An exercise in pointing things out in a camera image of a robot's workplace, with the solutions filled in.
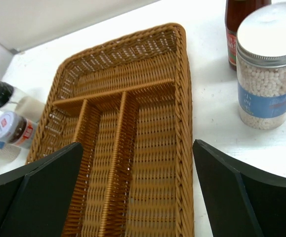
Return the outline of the brown sauce bottle red label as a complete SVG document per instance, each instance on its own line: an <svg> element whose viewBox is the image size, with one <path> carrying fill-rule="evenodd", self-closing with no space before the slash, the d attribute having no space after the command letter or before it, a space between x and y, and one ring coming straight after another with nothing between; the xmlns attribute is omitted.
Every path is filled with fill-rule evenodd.
<svg viewBox="0 0 286 237"><path fill-rule="evenodd" d="M234 71L236 66L236 41L237 30L242 21L252 12L266 5L270 5L271 0L227 0L225 8L225 28L228 50L228 62Z"/></svg>

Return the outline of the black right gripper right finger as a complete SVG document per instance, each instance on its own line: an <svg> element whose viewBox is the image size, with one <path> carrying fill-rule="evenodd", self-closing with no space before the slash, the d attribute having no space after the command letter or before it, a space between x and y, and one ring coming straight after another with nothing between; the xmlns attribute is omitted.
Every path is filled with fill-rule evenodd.
<svg viewBox="0 0 286 237"><path fill-rule="evenodd" d="M195 140L195 166L215 237L286 237L286 178Z"/></svg>

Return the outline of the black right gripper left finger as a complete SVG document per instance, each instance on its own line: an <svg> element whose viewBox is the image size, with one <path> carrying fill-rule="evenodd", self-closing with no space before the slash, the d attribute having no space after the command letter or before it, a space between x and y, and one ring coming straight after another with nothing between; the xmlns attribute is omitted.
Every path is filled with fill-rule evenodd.
<svg viewBox="0 0 286 237"><path fill-rule="evenodd" d="M73 142L0 175L0 237L59 237L83 155Z"/></svg>

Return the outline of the sago jar blue label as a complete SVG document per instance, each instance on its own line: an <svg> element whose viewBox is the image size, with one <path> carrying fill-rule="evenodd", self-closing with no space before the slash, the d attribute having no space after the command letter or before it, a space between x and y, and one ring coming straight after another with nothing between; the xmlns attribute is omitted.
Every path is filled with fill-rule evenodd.
<svg viewBox="0 0 286 237"><path fill-rule="evenodd" d="M286 120L286 2L251 13L237 31L239 115L255 129Z"/></svg>

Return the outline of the black-top salt grinder bottle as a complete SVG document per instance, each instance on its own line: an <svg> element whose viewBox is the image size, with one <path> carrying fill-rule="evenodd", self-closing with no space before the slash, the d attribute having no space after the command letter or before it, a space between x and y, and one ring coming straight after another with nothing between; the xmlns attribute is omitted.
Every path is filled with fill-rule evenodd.
<svg viewBox="0 0 286 237"><path fill-rule="evenodd" d="M21 89L0 81L0 111L12 111L20 116L39 122L44 103Z"/></svg>

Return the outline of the small spice jar white lid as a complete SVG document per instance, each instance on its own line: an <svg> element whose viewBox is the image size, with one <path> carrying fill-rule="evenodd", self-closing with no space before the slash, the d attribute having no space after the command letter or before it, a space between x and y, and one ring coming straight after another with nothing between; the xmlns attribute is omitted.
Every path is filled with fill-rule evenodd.
<svg viewBox="0 0 286 237"><path fill-rule="evenodd" d="M0 116L0 141L13 146L29 149L38 124L14 112Z"/></svg>

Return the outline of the brown wicker divided basket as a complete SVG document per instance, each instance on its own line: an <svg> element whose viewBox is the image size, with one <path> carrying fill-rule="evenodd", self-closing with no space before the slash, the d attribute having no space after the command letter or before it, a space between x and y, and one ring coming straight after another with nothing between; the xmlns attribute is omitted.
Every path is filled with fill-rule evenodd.
<svg viewBox="0 0 286 237"><path fill-rule="evenodd" d="M83 157L61 236L194 235L192 87L181 25L62 62L27 163L72 142Z"/></svg>

